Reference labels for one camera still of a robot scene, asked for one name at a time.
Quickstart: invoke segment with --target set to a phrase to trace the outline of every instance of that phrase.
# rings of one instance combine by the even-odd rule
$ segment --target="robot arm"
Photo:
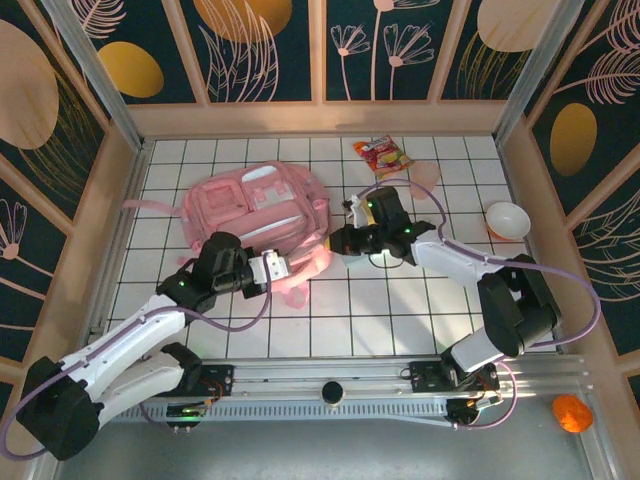
[[[242,291],[245,298],[257,296],[266,291],[267,277],[277,280],[290,273],[277,252],[256,256],[242,249],[237,237],[215,233],[198,259],[162,282],[118,328],[58,363],[48,357],[35,362],[23,397],[79,362],[84,365],[36,395],[18,413],[18,421],[57,459],[71,458],[122,411],[176,387],[189,390],[196,383],[202,362],[184,345],[166,345],[138,361],[194,320],[181,308],[205,313],[219,295]]]
[[[365,205],[373,225],[363,221],[369,213]],[[522,354],[557,324],[560,311],[540,272],[490,264],[461,253],[454,247],[486,258],[485,253],[460,242],[443,242],[436,227],[428,222],[412,222],[393,187],[372,192],[366,202],[352,198],[344,206],[351,211],[354,225],[345,225],[331,235],[333,252],[363,255],[388,250],[411,265],[433,269],[469,289],[477,289],[484,327],[441,356],[438,371],[452,389],[464,388],[492,361]],[[535,263],[527,255],[514,260]]]

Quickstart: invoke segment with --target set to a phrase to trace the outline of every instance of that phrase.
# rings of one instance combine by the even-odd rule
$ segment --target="white leaf pattern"
[[[124,0],[70,0],[82,24],[82,29],[90,38],[107,39],[127,13]]]

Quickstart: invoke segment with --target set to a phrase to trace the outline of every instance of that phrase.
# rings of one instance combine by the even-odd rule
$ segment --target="white tile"
[[[389,279],[389,299],[392,315],[429,313],[427,287],[422,278]]]
[[[473,333],[469,315],[433,315],[433,331],[436,337],[436,353],[442,353],[451,345]]]
[[[392,317],[396,355],[432,355],[436,353],[429,315]]]
[[[152,202],[160,202],[165,205],[173,205],[173,197],[175,196],[175,190],[145,190],[142,192],[142,200],[148,200]],[[140,208],[136,214],[136,218],[164,218],[169,217],[168,214],[157,212],[150,208]]]
[[[506,185],[479,185],[478,191],[480,192],[480,201],[485,212],[494,203],[513,201]]]
[[[244,163],[247,159],[247,140],[218,140],[216,149],[216,163],[231,162]]]
[[[149,300],[156,291],[153,283],[121,283],[118,286],[116,306],[113,308],[113,318],[129,318]]]
[[[180,165],[150,165],[145,190],[173,190],[178,185]]]
[[[471,323],[473,324],[473,331],[477,332],[484,327],[484,318],[481,313],[471,315]]]
[[[281,138],[278,160],[283,162],[305,162],[309,160],[308,138]]]
[[[212,164],[216,155],[217,140],[189,140],[183,163]]]
[[[123,282],[157,282],[162,250],[129,250],[122,272]]]
[[[231,302],[231,318],[255,318],[262,309],[264,301],[265,295],[258,295],[253,298],[244,298],[242,292],[234,293],[233,301]],[[264,316],[269,316],[268,308]]]
[[[232,327],[245,325],[247,320],[231,320]],[[229,334],[227,358],[266,358],[269,351],[269,320],[264,319],[244,332]]]
[[[440,162],[444,185],[474,185],[473,172],[468,160],[445,160]]]
[[[481,213],[480,199],[475,185],[444,187],[451,213]]]
[[[271,301],[271,316],[272,317],[306,317],[310,315],[310,305],[307,302],[302,308],[293,308],[288,306],[284,302],[284,296],[275,292]]]
[[[311,164],[311,171],[327,187],[343,185],[342,162],[315,162]]]
[[[342,255],[337,253],[333,255],[329,266],[319,275],[313,277],[318,280],[344,280],[347,278],[347,266],[345,265]]]
[[[229,320],[220,323],[229,326]],[[187,348],[203,360],[224,359],[227,356],[228,335],[219,328],[196,321],[189,326]]]
[[[272,318],[269,357],[308,357],[309,318]]]
[[[164,248],[168,218],[140,218],[133,227],[129,248]]]
[[[360,160],[362,161],[362,157],[358,155],[356,149],[354,148],[354,144],[358,142],[370,142],[371,137],[344,137],[342,139],[342,159],[343,160]]]
[[[176,198],[173,200],[174,207],[182,207],[184,204],[184,197],[187,195],[189,190],[183,188],[182,190],[175,190]]]
[[[349,315],[349,283],[346,280],[311,281],[311,315],[342,317]]]
[[[312,138],[311,160],[342,160],[339,138]]]
[[[493,245],[493,250],[496,255],[507,258],[517,257],[521,253],[529,255],[527,246],[524,243],[496,243]]]
[[[244,163],[214,163],[213,174],[220,175],[221,173],[233,172],[234,170],[240,170],[244,167]]]
[[[160,280],[173,275],[183,265],[181,260],[194,258],[196,254],[189,248],[168,248],[164,251],[162,268],[160,268]]]
[[[211,177],[213,164],[211,163],[193,163],[182,166],[180,172],[180,180],[178,180],[178,188],[191,188],[194,185]]]
[[[169,224],[169,234],[167,235],[166,248],[188,248],[187,241],[184,239],[184,230],[182,222],[179,218],[172,218]]]
[[[385,280],[350,280],[352,315],[389,315]]]
[[[435,137],[434,140],[440,160],[469,158],[463,137]]]
[[[436,197],[438,202],[440,202],[440,205],[442,205],[442,208],[446,212],[447,211],[447,199],[444,196],[444,188],[443,187],[435,187],[431,193],[433,193],[433,195]],[[427,197],[427,198],[425,198],[423,200],[416,200],[414,198],[413,199],[413,204],[415,206],[416,213],[438,213],[439,212],[438,207],[436,206],[435,202],[433,200],[431,200],[431,197]]]
[[[344,190],[342,187],[327,187],[329,191],[329,209],[333,215],[343,214]]]
[[[427,278],[429,306],[432,314],[468,313],[464,287],[449,278]]]
[[[478,287],[465,288],[467,293],[467,301],[469,302],[469,311],[471,313],[482,313],[482,306],[480,305],[480,295],[478,294]]]
[[[507,183],[500,160],[471,160],[471,167],[478,185]]]
[[[405,153],[412,160],[435,160],[436,148],[432,137],[404,137]]]
[[[375,175],[365,162],[345,162],[342,168],[345,185],[368,187],[375,183]]]
[[[311,320],[311,355],[346,357],[351,355],[351,320],[349,317],[313,318]]]
[[[393,355],[391,320],[388,316],[354,317],[354,355]]]
[[[470,158],[498,158],[496,143],[490,135],[484,137],[465,137]]]
[[[153,149],[151,163],[182,163],[184,140],[160,140]]]
[[[489,242],[487,225],[481,213],[453,213],[451,222],[456,240],[462,243]]]
[[[346,257],[349,278],[385,278],[384,256],[382,254],[371,255],[371,262],[367,255],[362,257]]]
[[[248,162],[267,162],[278,159],[277,138],[252,138],[247,151]]]

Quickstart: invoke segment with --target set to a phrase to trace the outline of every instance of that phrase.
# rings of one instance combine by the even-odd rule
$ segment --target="cable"
[[[104,342],[102,345],[100,345],[98,348],[96,348],[95,350],[92,350],[91,353],[89,353],[87,355],[86,361],[84,361],[84,362],[83,361],[79,361],[79,362],[75,363],[74,365],[72,365],[71,367],[67,368],[66,370],[62,370],[61,372],[57,373],[56,375],[51,377],[49,380],[44,382],[42,385],[39,385],[33,391],[31,391],[27,395],[25,395],[25,397],[22,400],[20,400],[20,402],[18,402],[18,404],[15,406],[15,408],[11,412],[9,412],[7,414],[7,417],[6,417],[5,421],[4,421],[4,423],[2,424],[2,428],[0,428],[0,455],[3,455],[4,457],[8,458],[9,460],[22,461],[22,462],[33,460],[34,458],[38,458],[39,456],[44,455],[47,452],[47,450],[44,449],[44,448],[42,450],[39,450],[39,451],[34,452],[34,453],[27,454],[27,455],[18,455],[18,454],[15,454],[15,453],[13,453],[13,452],[11,452],[9,450],[9,447],[7,446],[7,437],[9,435],[9,426],[11,425],[13,420],[16,418],[18,413],[31,400],[33,400],[37,395],[39,395],[41,392],[43,392],[44,390],[49,388],[51,385],[59,382],[64,377],[72,374],[73,372],[75,372],[79,368],[81,368],[81,367],[83,367],[85,365],[88,365],[91,362],[91,360],[93,360],[98,355],[100,355],[102,352],[104,352],[106,349],[111,347],[111,345],[113,345],[115,342],[117,342],[118,340],[120,340],[121,338],[126,336],[131,330],[136,328],[138,325],[145,324],[146,322],[148,322],[152,318],[154,318],[154,317],[156,317],[158,315],[161,315],[163,313],[179,312],[179,313],[184,313],[185,315],[190,315],[190,316],[192,316],[194,318],[197,318],[198,320],[202,320],[203,322],[207,323],[208,325],[211,325],[213,327],[219,328],[220,330],[224,330],[225,332],[231,332],[231,333],[243,332],[243,331],[251,328],[252,326],[254,326],[256,323],[258,323],[262,319],[262,317],[264,316],[264,314],[267,311],[267,308],[269,307],[269,304],[271,303],[271,274],[269,272],[269,264],[268,264],[268,261],[267,261],[267,257],[264,256],[264,255],[262,256],[262,265],[264,266],[264,269],[265,269],[266,285],[267,285],[266,292],[265,292],[264,304],[262,305],[262,308],[260,309],[260,311],[258,312],[256,317],[253,320],[251,320],[249,323],[247,323],[246,325],[242,325],[241,327],[231,327],[231,326],[227,327],[227,326],[222,325],[220,323],[217,323],[215,321],[215,320],[225,320],[225,319],[222,319],[222,318],[219,318],[219,319],[208,318],[208,317],[205,317],[204,315],[202,315],[199,312],[196,312],[194,310],[190,310],[188,308],[178,307],[178,306],[169,306],[169,307],[156,308],[155,310],[151,310],[149,312],[144,313],[143,315],[141,315],[138,318],[136,318],[129,325],[127,325],[127,327],[125,327],[121,331],[119,331],[112,338],[110,338],[109,340]],[[144,405],[142,403],[139,403],[138,407],[140,408],[142,416],[147,421],[149,421],[150,423],[158,423],[158,422],[156,422],[155,420],[153,420],[149,416],[149,413],[147,412],[146,408],[144,407]]]
[[[516,409],[516,404],[518,403],[518,385],[516,384],[516,376],[513,373],[513,370],[511,370],[511,368],[509,368],[504,362],[496,362],[496,364],[504,368],[509,374],[509,377],[511,377],[511,383],[513,383],[513,398],[511,399],[511,405],[509,405],[509,409],[499,419],[494,420],[490,423],[486,423],[484,425],[462,425],[461,427],[466,430],[486,430],[487,428],[497,427],[501,423],[506,422],[513,411]]]
[[[403,178],[380,180],[379,182],[371,185],[370,187],[365,188],[362,192],[360,192],[358,194],[358,198],[364,197],[367,193],[377,189],[381,185],[386,185],[393,182],[400,182],[403,184],[415,186],[416,188],[419,188],[421,191],[425,192],[429,196],[429,198],[433,201],[433,203],[435,203],[436,207],[438,208],[438,212],[442,217],[442,222],[438,225],[438,237],[445,245],[455,250],[456,252],[462,253],[463,255],[471,257],[475,260],[480,260],[482,262],[485,262],[491,265],[502,265],[504,267],[509,267],[509,268],[536,270],[538,272],[552,273],[554,275],[559,275],[561,277],[568,278],[569,280],[574,280],[578,282],[587,290],[587,292],[591,296],[591,299],[593,300],[593,307],[594,307],[593,315],[591,316],[591,319],[589,320],[589,322],[587,322],[587,324],[580,331],[578,331],[573,335],[569,335],[559,340],[550,340],[548,342],[538,342],[533,344],[532,347],[555,347],[558,345],[565,345],[567,343],[575,342],[576,340],[580,340],[584,336],[588,335],[589,332],[591,332],[595,328],[598,321],[600,320],[600,315],[602,313],[602,305],[600,303],[600,297],[598,296],[598,293],[595,291],[593,286],[588,281],[586,281],[582,277],[579,277],[578,275],[574,275],[573,273],[570,273],[555,267],[547,267],[545,265],[538,265],[535,263],[512,262],[510,260],[503,260],[502,258],[494,257],[492,255],[481,255],[481,254],[478,254],[477,252],[468,250],[457,243],[452,242],[450,239],[446,238],[443,233],[444,226],[447,223],[447,215],[444,211],[442,204],[433,195],[433,193],[431,193],[427,188],[423,187],[419,183],[412,182],[411,180],[405,180]]]

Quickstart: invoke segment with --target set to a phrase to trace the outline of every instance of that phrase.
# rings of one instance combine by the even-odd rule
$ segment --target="white bowl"
[[[531,230],[529,215],[509,202],[494,203],[487,210],[489,233],[505,240],[521,240]]]

